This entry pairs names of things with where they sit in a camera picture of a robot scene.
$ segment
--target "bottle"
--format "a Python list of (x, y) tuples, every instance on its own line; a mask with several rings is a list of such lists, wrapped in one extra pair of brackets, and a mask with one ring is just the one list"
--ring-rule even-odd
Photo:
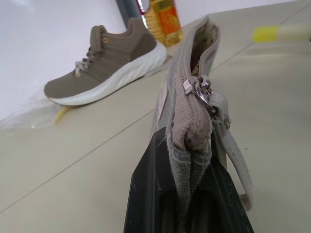
[(140, 12), (151, 34), (165, 46), (178, 43), (183, 38), (174, 0), (151, 0), (149, 9)]

